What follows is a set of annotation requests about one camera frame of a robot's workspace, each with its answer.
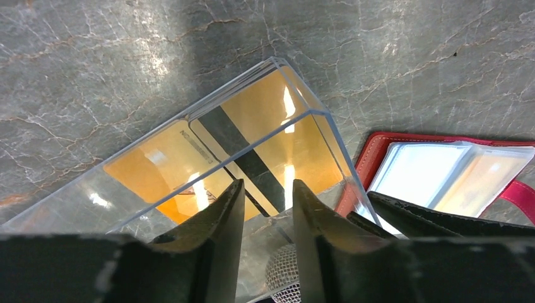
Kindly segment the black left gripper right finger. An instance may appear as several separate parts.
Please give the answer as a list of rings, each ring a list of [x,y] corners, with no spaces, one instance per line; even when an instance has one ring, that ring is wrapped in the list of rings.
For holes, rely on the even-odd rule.
[[[293,182],[303,302],[533,302],[534,237],[367,240]]]

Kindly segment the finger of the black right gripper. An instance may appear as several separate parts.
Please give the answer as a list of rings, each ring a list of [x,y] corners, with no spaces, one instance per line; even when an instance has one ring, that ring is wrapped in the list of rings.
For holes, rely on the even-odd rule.
[[[352,211],[346,216],[350,223],[348,233],[353,237],[367,240],[396,240],[397,237],[371,222],[367,218]]]
[[[406,237],[534,237],[534,228],[442,213],[381,193],[368,199],[376,214]]]

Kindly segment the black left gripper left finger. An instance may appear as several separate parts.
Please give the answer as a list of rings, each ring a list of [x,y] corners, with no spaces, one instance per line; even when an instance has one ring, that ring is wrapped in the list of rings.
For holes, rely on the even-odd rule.
[[[233,302],[245,185],[145,243],[126,234],[2,234],[2,302]]]

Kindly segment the red leather card holder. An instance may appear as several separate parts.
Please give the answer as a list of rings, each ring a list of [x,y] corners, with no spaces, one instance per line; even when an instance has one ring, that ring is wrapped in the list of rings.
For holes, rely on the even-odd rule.
[[[478,146],[534,147],[534,143],[375,132],[366,140],[355,170],[365,191],[431,209],[447,190],[447,183],[473,159]],[[534,189],[519,181],[518,175],[497,199],[512,203],[534,220]]]

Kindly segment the gold magnetic stripe card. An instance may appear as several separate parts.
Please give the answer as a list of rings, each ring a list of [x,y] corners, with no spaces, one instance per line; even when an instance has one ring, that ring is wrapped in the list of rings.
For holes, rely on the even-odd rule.
[[[534,158],[532,146],[478,146],[431,209],[478,217]]]

